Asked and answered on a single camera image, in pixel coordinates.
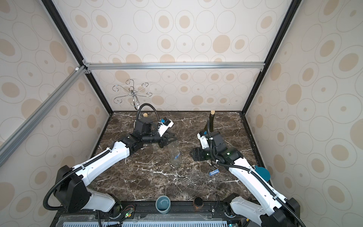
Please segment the horizontal aluminium rail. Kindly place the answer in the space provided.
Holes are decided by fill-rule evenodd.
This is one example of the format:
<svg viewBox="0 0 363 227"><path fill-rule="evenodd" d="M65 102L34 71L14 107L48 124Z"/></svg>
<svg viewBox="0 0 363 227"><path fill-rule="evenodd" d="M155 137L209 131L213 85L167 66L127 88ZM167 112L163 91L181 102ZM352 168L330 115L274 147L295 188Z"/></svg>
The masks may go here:
<svg viewBox="0 0 363 227"><path fill-rule="evenodd" d="M264 62L86 63L90 70L263 69Z"/></svg>

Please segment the white teal round object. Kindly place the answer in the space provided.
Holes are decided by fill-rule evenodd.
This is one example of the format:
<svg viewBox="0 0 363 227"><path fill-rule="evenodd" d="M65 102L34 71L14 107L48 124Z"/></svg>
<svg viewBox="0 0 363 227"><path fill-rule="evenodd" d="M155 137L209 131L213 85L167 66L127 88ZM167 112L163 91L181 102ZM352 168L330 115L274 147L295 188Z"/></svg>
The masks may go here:
<svg viewBox="0 0 363 227"><path fill-rule="evenodd" d="M271 179L270 172L264 167L256 166L255 172L258 173L266 182Z"/></svg>

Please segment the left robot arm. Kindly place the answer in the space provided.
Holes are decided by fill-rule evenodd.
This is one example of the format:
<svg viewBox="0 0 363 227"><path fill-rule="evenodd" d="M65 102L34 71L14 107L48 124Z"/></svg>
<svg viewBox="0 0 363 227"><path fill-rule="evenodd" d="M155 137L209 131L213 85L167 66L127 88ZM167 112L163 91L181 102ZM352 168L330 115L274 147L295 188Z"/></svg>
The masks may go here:
<svg viewBox="0 0 363 227"><path fill-rule="evenodd" d="M175 142L175 134L169 132L174 122L169 118L158 117L157 120L158 122L154 123L152 119L141 116L139 110L131 134L122 136L112 147L81 164L61 167L54 186L43 199L43 207L48 211L66 210L68 213L80 210L117 210L117 202L113 196L93 191L88 189L88 186L100 174L142 149L144 145L158 144L163 148Z"/></svg>

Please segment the left diagonal aluminium rail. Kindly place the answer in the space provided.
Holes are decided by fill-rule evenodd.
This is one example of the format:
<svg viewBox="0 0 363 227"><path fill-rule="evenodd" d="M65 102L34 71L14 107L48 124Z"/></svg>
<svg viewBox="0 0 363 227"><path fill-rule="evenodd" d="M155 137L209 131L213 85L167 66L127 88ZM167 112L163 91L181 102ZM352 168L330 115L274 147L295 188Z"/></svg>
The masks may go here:
<svg viewBox="0 0 363 227"><path fill-rule="evenodd" d="M66 80L27 118L24 123L1 146L1 166L11 157L35 127L53 109L70 87L85 74L86 67L78 66Z"/></svg>

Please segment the dark green wine bottle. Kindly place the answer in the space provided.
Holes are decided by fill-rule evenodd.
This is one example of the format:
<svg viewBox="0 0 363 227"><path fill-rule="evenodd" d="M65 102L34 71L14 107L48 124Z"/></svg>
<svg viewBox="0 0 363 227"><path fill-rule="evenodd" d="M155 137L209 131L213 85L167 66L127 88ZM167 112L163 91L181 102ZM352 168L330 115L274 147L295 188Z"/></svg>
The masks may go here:
<svg viewBox="0 0 363 227"><path fill-rule="evenodd" d="M209 119L207 122L207 127L206 130L208 133L213 132L214 131L214 118L215 118L215 110L211 110L210 114L209 114Z"/></svg>

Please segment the blue grey ceramic cup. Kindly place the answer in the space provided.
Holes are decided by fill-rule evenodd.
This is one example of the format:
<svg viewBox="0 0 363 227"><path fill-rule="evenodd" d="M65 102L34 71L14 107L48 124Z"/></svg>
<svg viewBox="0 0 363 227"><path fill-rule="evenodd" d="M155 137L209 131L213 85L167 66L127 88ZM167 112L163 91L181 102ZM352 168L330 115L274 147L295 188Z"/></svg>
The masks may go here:
<svg viewBox="0 0 363 227"><path fill-rule="evenodd" d="M171 209L171 201L169 197L162 195L156 200L156 209L161 214L167 214Z"/></svg>

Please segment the clear bottle black cap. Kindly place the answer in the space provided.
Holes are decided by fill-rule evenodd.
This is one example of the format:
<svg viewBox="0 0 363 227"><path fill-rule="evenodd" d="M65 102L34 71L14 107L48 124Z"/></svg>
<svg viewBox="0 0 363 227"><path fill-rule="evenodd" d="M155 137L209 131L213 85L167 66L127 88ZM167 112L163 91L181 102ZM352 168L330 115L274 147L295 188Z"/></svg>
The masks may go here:
<svg viewBox="0 0 363 227"><path fill-rule="evenodd" d="M170 163L174 167L179 167L180 161L181 161L181 158L180 158L181 151L179 148L179 143L177 141L174 141L171 144L169 144L167 148L169 151Z"/></svg>

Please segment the chrome glass holder stand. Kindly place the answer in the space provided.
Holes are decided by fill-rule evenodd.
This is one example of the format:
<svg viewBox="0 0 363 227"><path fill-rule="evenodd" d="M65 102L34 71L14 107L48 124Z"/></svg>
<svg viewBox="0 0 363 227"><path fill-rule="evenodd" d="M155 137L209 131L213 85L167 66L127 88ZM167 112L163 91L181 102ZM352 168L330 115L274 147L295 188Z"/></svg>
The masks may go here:
<svg viewBox="0 0 363 227"><path fill-rule="evenodd" d="M121 96L116 96L113 99L113 102L117 105L121 104L123 102L122 98L130 96L132 99L132 103L131 105L134 107L135 110L139 110L140 109L140 101L139 101L139 97L151 97L153 94L151 92L146 92L144 95L141 94L143 91L146 90L146 88L148 88L149 83L145 82L141 84L141 89L136 90L135 89L135 81L133 79L128 79L125 82L125 85L128 86L128 88L125 88L122 85L113 85L112 87L112 91L114 92L119 92L121 89L126 91L125 95L121 95Z"/></svg>

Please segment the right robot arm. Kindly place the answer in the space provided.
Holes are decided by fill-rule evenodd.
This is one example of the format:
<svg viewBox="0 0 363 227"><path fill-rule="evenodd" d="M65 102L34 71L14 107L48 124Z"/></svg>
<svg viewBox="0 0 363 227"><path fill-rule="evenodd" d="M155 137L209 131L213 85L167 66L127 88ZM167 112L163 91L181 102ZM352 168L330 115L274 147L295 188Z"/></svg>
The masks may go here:
<svg viewBox="0 0 363 227"><path fill-rule="evenodd" d="M303 227L300 204L287 199L275 190L251 166L243 154L234 147L228 148L218 131L211 131L212 121L207 120L204 130L197 137L201 147L195 152L202 160L211 160L238 178L257 199L257 203L231 194L223 201L226 216L244 216L261 227Z"/></svg>

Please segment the blue peeled label strip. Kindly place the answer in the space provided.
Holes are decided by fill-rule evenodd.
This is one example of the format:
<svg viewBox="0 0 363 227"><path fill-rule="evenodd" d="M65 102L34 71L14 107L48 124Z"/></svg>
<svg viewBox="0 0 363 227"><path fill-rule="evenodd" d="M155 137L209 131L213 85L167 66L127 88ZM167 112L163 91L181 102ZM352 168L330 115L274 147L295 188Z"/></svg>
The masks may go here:
<svg viewBox="0 0 363 227"><path fill-rule="evenodd" d="M213 170L213 171L209 172L209 175L214 176L214 175L218 174L219 172L220 171L218 169L216 169L216 170Z"/></svg>

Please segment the small brown black cup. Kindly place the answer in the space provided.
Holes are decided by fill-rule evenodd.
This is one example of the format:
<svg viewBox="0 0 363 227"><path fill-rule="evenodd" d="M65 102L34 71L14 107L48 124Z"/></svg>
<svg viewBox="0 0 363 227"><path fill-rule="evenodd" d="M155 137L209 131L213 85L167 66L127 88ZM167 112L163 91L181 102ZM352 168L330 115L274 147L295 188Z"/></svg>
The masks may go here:
<svg viewBox="0 0 363 227"><path fill-rule="evenodd" d="M194 210L199 211L203 208L204 201L201 197L195 197L192 204L193 204Z"/></svg>

